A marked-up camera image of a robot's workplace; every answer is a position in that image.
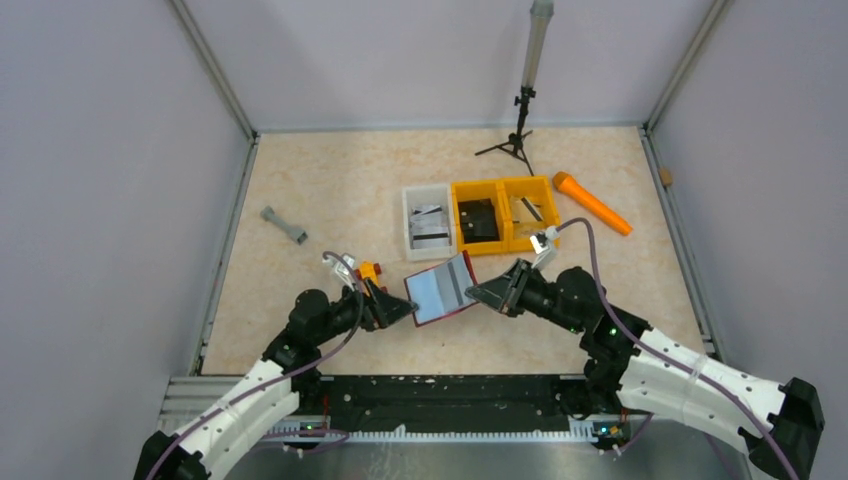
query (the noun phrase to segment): gray plastic part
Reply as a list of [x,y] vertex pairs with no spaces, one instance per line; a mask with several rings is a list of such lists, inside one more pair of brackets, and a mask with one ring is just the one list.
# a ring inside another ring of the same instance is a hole
[[286,234],[295,241],[298,245],[305,242],[307,238],[306,230],[296,226],[289,225],[282,218],[278,217],[276,213],[274,213],[274,209],[270,206],[266,206],[262,209],[262,212],[259,215],[266,221],[271,222],[274,225],[280,227],[280,230],[286,232]]
[[539,70],[539,58],[542,56],[542,46],[545,43],[545,33],[548,23],[554,16],[552,0],[535,0],[530,7],[530,40],[527,42],[527,54],[524,57],[524,74],[521,76],[521,86],[533,88],[536,83],[536,73]]

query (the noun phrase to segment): tripod stand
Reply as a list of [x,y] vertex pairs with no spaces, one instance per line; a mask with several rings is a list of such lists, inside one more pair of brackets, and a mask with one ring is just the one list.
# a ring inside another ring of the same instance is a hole
[[518,127],[515,133],[509,134],[505,142],[485,150],[480,150],[474,154],[475,156],[479,156],[494,150],[500,150],[524,162],[531,176],[533,175],[533,167],[530,166],[530,160],[527,159],[527,154],[524,153],[524,139],[527,135],[533,133],[533,130],[527,133],[523,133],[522,131],[524,130],[524,121],[527,120],[527,114],[530,111],[530,99],[536,97],[536,91],[533,90],[533,85],[536,83],[536,73],[539,70],[539,59],[542,56],[542,46],[545,43],[545,32],[553,16],[553,0],[533,0],[533,6],[530,8],[530,40],[527,42],[527,55],[524,57],[524,74],[521,78],[521,96],[515,97],[515,105],[519,106]]
[[530,99],[535,96],[536,92],[531,87],[521,87],[521,98],[515,97],[515,104],[520,105],[518,110],[518,126],[516,127],[515,133],[510,133],[507,137],[507,141],[499,143],[493,147],[480,150],[475,153],[474,156],[483,155],[484,153],[489,153],[493,150],[500,150],[519,161],[524,162],[524,164],[527,165],[527,170],[530,172],[530,176],[532,177],[533,167],[530,166],[530,160],[527,158],[527,154],[524,153],[524,139],[527,135],[533,133],[533,130],[530,130],[527,133],[522,133],[522,130],[524,130],[524,121],[527,119],[527,114],[530,112]]

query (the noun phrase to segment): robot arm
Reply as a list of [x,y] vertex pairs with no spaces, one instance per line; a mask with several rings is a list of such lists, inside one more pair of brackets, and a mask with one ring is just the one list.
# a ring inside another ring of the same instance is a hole
[[157,431],[145,442],[134,480],[201,480],[212,472],[226,477],[271,427],[298,409],[301,398],[315,394],[319,345],[350,330],[349,339],[356,326],[387,328],[417,308],[370,279],[363,283],[364,295],[345,286],[336,302],[321,290],[301,293],[286,328],[239,383],[172,435]]
[[[533,242],[542,264],[553,255],[553,238],[542,233]],[[809,478],[824,428],[812,385],[798,378],[781,385],[740,372],[610,306],[640,340],[642,345],[637,345],[613,321],[589,273],[575,267],[560,273],[556,282],[548,282],[536,268],[538,264],[539,259],[534,264],[519,259],[506,273],[469,288],[466,295],[507,316],[527,311],[572,333],[582,333],[580,347],[590,357],[584,368],[590,394],[615,396],[630,410],[653,412],[701,430],[746,453],[769,475],[790,478],[741,404],[766,426],[799,478]],[[691,372],[673,368],[648,349],[690,366]],[[708,384],[708,379],[729,390],[729,395]]]

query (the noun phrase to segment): white wall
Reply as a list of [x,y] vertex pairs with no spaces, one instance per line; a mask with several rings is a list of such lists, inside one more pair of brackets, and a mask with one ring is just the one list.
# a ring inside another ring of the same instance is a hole
[[0,478],[130,478],[247,143],[163,0],[2,10]]
[[818,387],[848,470],[848,3],[737,1],[657,132],[726,355]]
[[[255,128],[514,124],[532,0],[189,0]],[[531,124],[638,123],[711,0],[559,0]]]

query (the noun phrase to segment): orange flashlight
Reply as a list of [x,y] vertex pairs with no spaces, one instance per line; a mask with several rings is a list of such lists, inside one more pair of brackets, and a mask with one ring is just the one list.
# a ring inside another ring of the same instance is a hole
[[603,202],[595,198],[594,195],[587,192],[585,188],[581,187],[571,175],[565,172],[557,172],[554,175],[554,188],[573,198],[616,232],[622,235],[628,235],[633,231],[633,227],[625,222],[623,218],[619,217],[618,214],[610,210]]

